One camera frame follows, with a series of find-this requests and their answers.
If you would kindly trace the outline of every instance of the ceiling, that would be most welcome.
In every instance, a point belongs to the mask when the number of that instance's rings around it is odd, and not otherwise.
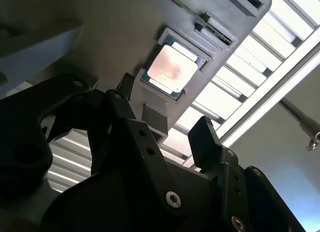
[[[158,29],[148,25],[164,21],[163,13],[150,0],[135,0],[139,2],[134,6],[131,1],[0,0],[0,20],[24,31],[65,19],[82,21],[84,27],[67,60],[98,77],[99,88],[105,90],[114,88],[125,72],[135,73],[136,66],[144,63],[155,45]],[[166,107],[168,137],[159,143],[163,155],[197,170],[187,133],[202,115],[212,119],[223,144],[231,146],[310,73],[320,51],[319,5],[319,0],[272,0],[265,16],[248,20],[253,31],[249,34],[242,29],[237,34],[239,47],[223,53],[205,76],[197,74],[195,83],[200,81],[199,85],[189,84],[192,92],[180,105]],[[225,10],[216,12],[224,14]],[[144,27],[137,26],[136,21]],[[48,77],[45,73],[41,79]],[[31,85],[23,83],[12,92],[28,86]],[[90,176],[91,152],[86,132],[72,131],[51,149],[54,159],[48,179],[54,189],[64,191]]]

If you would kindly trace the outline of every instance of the screw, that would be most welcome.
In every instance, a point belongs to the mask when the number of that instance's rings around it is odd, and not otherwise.
[[[235,153],[233,153],[231,150],[228,150],[228,153],[231,155],[231,157],[235,157]]]
[[[234,225],[234,227],[236,228],[236,230],[238,232],[245,232],[245,227],[244,224],[241,222],[240,219],[238,219],[237,217],[233,216],[231,218],[232,224]]]
[[[165,195],[166,202],[172,207],[172,208],[180,208],[181,207],[181,200],[180,197],[172,191],[169,191]]]
[[[118,99],[122,99],[122,96],[119,93],[113,92],[113,95]]]
[[[80,81],[78,81],[78,80],[73,80],[72,82],[73,82],[73,84],[75,84],[75,85],[78,86],[78,87],[83,87],[82,82],[80,82]]]
[[[259,170],[257,170],[256,168],[254,168],[253,170],[254,170],[256,175],[262,177],[262,174],[261,174],[261,172]]]

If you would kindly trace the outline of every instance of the bolt hole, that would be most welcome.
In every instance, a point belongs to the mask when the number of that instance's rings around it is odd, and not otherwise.
[[[177,197],[175,197],[174,195],[170,196],[170,200],[172,201],[172,203],[177,203],[178,202]]]
[[[122,96],[119,93],[113,92],[113,95],[118,99],[122,99]]]
[[[150,155],[155,155],[155,151],[152,148],[147,148],[146,151]]]
[[[78,86],[78,87],[83,87],[83,86],[84,86],[84,85],[82,84],[82,82],[80,82],[80,81],[78,81],[78,80],[73,80],[72,82],[73,82],[73,84],[75,84],[75,85]]]
[[[238,220],[235,221],[235,225],[237,228],[242,229],[242,224]]]
[[[143,130],[139,130],[139,134],[140,134],[142,137],[146,137],[146,135],[147,135]]]
[[[234,190],[235,190],[235,192],[236,192],[237,194],[241,194],[241,192],[240,192],[240,190],[239,190],[238,188],[235,188]]]

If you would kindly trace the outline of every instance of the black metal bracket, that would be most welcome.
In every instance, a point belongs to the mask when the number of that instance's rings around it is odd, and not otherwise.
[[[70,75],[57,76],[0,101],[1,194],[28,193],[52,163],[46,140],[56,110],[90,88]]]
[[[11,200],[45,178],[48,143],[72,128],[88,132],[92,176],[53,201],[41,231],[304,231],[263,173],[239,166],[206,117],[188,134],[199,175],[165,161],[119,90],[90,91],[61,75],[0,100],[0,108],[0,185]]]
[[[246,179],[239,171],[235,153],[221,145],[211,120],[206,116],[198,120],[188,138],[195,165],[216,188],[212,193],[213,224],[208,226],[221,230],[252,231]]]

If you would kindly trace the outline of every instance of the wall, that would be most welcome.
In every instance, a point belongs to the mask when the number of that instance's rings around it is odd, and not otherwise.
[[[286,98],[320,122],[320,67]],[[254,165],[269,178],[307,232],[320,229],[320,147],[305,152],[308,136],[280,106],[274,106],[231,149],[243,167]]]

